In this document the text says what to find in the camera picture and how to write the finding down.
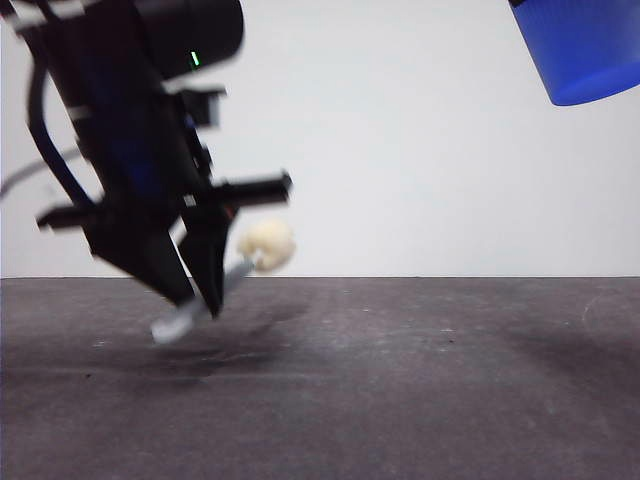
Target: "gray floor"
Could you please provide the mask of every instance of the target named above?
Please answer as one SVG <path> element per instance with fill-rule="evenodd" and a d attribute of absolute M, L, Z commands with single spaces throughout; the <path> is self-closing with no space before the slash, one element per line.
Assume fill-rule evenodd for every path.
<path fill-rule="evenodd" d="M 2 282 L 7 479 L 640 479 L 640 280 Z"/>

